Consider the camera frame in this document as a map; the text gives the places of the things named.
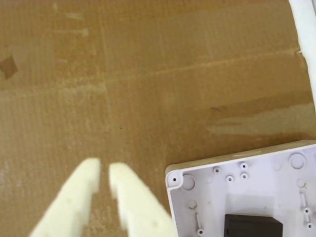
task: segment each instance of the cardboard surface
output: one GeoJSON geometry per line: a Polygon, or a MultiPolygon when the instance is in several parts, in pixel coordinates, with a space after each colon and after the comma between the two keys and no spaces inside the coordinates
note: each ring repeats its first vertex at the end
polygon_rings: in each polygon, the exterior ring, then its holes
{"type": "Polygon", "coordinates": [[[169,210],[170,164],[316,137],[286,0],[1,0],[0,29],[1,236],[27,236],[86,157],[83,236],[116,237],[109,163],[169,210]]]}

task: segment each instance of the white foam piece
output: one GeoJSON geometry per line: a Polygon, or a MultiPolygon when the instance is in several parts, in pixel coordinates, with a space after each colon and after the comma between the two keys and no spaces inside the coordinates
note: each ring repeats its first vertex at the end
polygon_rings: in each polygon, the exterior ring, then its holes
{"type": "Polygon", "coordinates": [[[80,237],[92,195],[99,190],[100,160],[84,160],[65,182],[30,237],[80,237]]]}
{"type": "Polygon", "coordinates": [[[301,51],[306,59],[314,102],[316,101],[316,0],[289,0],[301,51]]]}
{"type": "Polygon", "coordinates": [[[171,217],[131,168],[113,163],[109,175],[120,223],[129,237],[177,237],[171,217]]]}

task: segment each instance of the black component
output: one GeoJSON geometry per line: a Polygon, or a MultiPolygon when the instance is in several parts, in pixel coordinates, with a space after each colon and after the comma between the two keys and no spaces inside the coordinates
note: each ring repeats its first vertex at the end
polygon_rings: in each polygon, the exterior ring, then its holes
{"type": "Polygon", "coordinates": [[[273,217],[225,215],[224,237],[282,237],[283,224],[273,217]]]}

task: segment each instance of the white plastic enclosure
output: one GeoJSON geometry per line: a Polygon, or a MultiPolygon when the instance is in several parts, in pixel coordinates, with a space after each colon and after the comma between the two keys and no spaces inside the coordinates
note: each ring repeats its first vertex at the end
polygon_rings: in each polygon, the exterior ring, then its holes
{"type": "Polygon", "coordinates": [[[271,216],[283,237],[316,236],[316,140],[171,165],[179,237],[223,237],[225,214],[271,216]]]}

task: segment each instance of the stain on cardboard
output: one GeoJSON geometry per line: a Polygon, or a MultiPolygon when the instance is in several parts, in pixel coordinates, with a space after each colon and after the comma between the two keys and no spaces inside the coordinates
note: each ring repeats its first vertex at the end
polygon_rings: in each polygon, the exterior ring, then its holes
{"type": "Polygon", "coordinates": [[[310,125],[305,123],[302,115],[306,111],[312,113],[313,109],[314,104],[310,102],[308,104],[293,105],[289,108],[264,111],[251,117],[226,118],[214,123],[208,130],[215,134],[249,136],[269,136],[290,129],[296,133],[303,132],[309,134],[310,125]],[[275,122],[272,122],[274,118],[283,118],[283,124],[280,125],[277,119],[275,122]]]}
{"type": "Polygon", "coordinates": [[[215,112],[222,112],[224,110],[226,110],[227,107],[226,106],[219,106],[219,107],[211,107],[211,110],[212,111],[215,111],[215,112]]]}
{"type": "Polygon", "coordinates": [[[0,62],[0,70],[3,72],[5,79],[9,79],[18,72],[18,68],[12,56],[0,62]]]}
{"type": "Polygon", "coordinates": [[[68,12],[65,13],[65,16],[72,20],[84,21],[84,16],[80,12],[68,12]]]}

